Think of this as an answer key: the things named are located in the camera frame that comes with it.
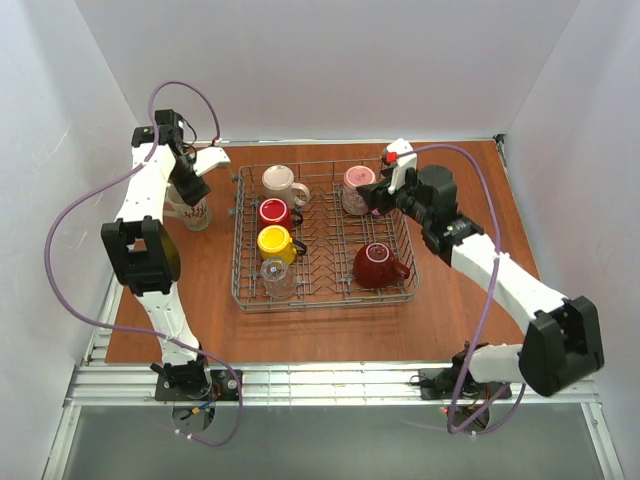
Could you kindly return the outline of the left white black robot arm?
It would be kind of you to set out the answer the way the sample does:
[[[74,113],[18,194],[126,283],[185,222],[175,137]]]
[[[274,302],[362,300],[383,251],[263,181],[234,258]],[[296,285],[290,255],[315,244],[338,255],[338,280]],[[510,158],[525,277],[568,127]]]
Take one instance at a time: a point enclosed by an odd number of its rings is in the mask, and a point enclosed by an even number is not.
[[[155,111],[154,120],[155,126],[134,130],[136,173],[116,219],[102,225],[101,239],[117,280],[143,306],[161,345],[162,361],[152,370],[169,388],[196,400],[209,395],[211,379],[179,299],[181,261],[163,215],[168,187],[189,207],[204,200],[210,187],[187,152],[184,117],[165,109]]]

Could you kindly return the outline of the tall cream decorated mug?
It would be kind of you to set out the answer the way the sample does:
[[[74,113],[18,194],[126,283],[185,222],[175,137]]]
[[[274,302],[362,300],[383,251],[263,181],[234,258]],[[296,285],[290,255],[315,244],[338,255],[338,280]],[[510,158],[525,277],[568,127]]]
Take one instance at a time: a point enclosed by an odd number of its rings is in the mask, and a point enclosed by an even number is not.
[[[180,195],[170,188],[166,192],[165,202],[167,207],[164,216],[177,218],[190,231],[198,232],[207,229],[211,223],[211,214],[207,199],[203,197],[195,206],[183,202]]]

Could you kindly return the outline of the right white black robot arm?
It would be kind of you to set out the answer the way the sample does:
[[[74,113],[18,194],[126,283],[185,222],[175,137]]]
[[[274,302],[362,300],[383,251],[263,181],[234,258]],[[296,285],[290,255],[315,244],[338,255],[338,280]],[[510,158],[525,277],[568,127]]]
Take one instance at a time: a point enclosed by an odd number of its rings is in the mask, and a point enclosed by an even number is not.
[[[476,383],[525,383],[550,397],[605,364],[595,304],[544,285],[458,209],[457,186],[442,166],[410,168],[402,187],[386,171],[377,183],[358,187],[367,206],[380,213],[397,209],[422,228],[427,248],[485,290],[520,327],[515,345],[485,345],[457,358]]]

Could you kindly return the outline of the pink patterned mug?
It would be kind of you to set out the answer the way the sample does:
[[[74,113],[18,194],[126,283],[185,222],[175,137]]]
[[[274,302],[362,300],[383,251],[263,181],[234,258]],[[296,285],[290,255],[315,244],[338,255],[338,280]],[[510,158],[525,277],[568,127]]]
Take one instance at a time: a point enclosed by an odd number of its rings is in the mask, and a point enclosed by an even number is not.
[[[343,176],[341,202],[343,209],[350,215],[362,216],[369,212],[366,202],[357,188],[376,183],[376,174],[364,165],[349,168]]]

